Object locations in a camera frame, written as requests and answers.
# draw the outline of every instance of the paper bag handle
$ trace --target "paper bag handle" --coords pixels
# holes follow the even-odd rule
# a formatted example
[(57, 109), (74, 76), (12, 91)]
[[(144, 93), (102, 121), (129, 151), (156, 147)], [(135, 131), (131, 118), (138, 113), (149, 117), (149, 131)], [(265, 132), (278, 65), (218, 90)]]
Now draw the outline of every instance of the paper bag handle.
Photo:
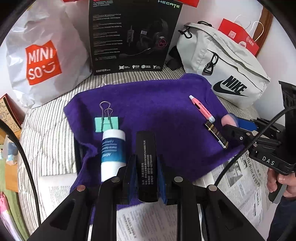
[(235, 23), (235, 21), (236, 21), (240, 16), (244, 16), (244, 15), (242, 15), (242, 14), (238, 15), (238, 16), (235, 18), (235, 20), (234, 20), (233, 22)]
[(253, 23), (252, 29), (254, 28), (255, 23), (260, 23), (260, 24), (262, 25), (262, 27), (263, 27), (263, 30), (262, 30), (262, 33), (259, 35), (259, 37), (258, 37), (254, 42), (256, 42), (256, 41), (262, 36), (262, 34), (263, 34), (263, 32), (264, 32), (264, 25), (263, 25), (261, 22), (259, 22), (259, 21), (255, 21), (255, 22)]

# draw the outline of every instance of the miniso shopping bag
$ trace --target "miniso shopping bag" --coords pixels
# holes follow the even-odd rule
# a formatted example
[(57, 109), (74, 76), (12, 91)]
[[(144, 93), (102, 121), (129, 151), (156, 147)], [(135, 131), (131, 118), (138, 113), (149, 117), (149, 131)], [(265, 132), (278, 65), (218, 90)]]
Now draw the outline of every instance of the miniso shopping bag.
[(255, 56), (211, 26), (188, 23), (177, 43), (186, 73), (204, 76), (212, 90), (239, 108), (253, 104), (270, 78)]
[(37, 0), (6, 37), (14, 92), (26, 108), (72, 90), (90, 74), (88, 54), (62, 0)]

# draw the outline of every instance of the newspaper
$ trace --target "newspaper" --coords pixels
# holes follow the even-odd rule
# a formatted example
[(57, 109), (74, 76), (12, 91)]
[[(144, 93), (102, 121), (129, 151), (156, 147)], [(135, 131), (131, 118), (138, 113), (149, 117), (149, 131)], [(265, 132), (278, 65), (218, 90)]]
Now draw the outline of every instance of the newspaper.
[[(204, 187), (213, 184), (228, 162), (218, 166), (194, 184)], [(267, 171), (268, 168), (252, 160), (247, 151), (227, 171), (218, 186), (254, 227), (263, 220), (271, 204), (266, 187)]]
[[(203, 187), (214, 184), (228, 162), (193, 184)], [(266, 166), (250, 159), (249, 152), (246, 152), (230, 168), (218, 186), (254, 227), (263, 220), (270, 206), (266, 188), (267, 170)], [(197, 228), (201, 228), (202, 212), (199, 205), (198, 209), (200, 224), (197, 223)], [(117, 241), (171, 241), (176, 240), (176, 235), (175, 205), (166, 206), (159, 201), (117, 211)]]
[(42, 205), (48, 217), (69, 195), (77, 173), (41, 176), (38, 187), (41, 193)]

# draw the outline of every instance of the black cable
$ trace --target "black cable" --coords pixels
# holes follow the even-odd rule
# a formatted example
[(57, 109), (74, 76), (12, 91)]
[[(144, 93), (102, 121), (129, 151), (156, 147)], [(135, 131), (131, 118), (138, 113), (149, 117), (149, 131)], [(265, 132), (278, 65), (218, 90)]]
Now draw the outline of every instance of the black cable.
[(227, 166), (223, 169), (223, 171), (220, 173), (219, 177), (215, 181), (215, 186), (217, 187), (218, 184), (220, 183), (222, 177), (225, 175), (225, 173), (231, 168), (231, 166), (247, 151), (249, 150), (252, 145), (266, 132), (268, 128), (270, 128), (279, 118), (281, 118), (284, 114), (287, 112), (296, 109), (296, 106), (289, 107), (287, 109), (282, 110), (280, 113), (278, 113), (270, 122), (268, 122), (267, 126), (260, 131), (255, 138), (249, 143), (247, 147), (242, 149), (228, 164)]
[(146, 51), (148, 51), (148, 50), (150, 50), (150, 49), (151, 49), (151, 48), (148, 48), (148, 49), (143, 50), (143, 51), (140, 52), (140, 53), (131, 54), (131, 55), (128, 55), (128, 54), (126, 54), (126, 53), (121, 53), (121, 54), (119, 55), (119, 57), (120, 57), (120, 58), (127, 58), (127, 57), (130, 57), (130, 56), (136, 56), (136, 55), (139, 55), (139, 54), (141, 54), (141, 53), (144, 53), (144, 52), (146, 52)]
[(9, 137), (9, 139), (16, 145), (17, 149), (20, 152), (20, 155), (24, 161), (28, 176), (29, 176), (29, 180), (31, 183), (31, 187), (33, 189), (33, 194), (34, 194), (34, 199), (35, 199), (35, 205), (36, 205), (36, 212), (37, 212), (37, 219), (38, 219), (38, 225), (41, 225), (41, 218), (40, 218), (40, 209), (39, 209), (39, 202), (38, 202), (38, 196), (37, 196), (37, 191), (36, 191), (36, 187), (34, 184), (34, 180), (33, 180), (33, 176), (31, 173), (31, 169), (27, 160), (27, 157), (25, 155), (24, 149), (22, 148), (22, 145), (20, 144), (18, 138), (15, 136), (15, 134), (13, 133), (13, 131), (8, 127), (8, 125), (2, 121), (0, 119), (0, 129), (2, 129)]

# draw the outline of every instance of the white waist bag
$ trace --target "white waist bag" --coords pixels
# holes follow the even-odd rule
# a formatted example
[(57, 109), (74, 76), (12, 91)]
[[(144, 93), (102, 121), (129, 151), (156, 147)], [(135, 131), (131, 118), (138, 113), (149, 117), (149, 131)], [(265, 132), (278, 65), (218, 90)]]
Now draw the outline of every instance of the white waist bag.
[(259, 99), (269, 84), (255, 56), (213, 27), (186, 24), (177, 49), (186, 73), (202, 75), (217, 96), (241, 109)]

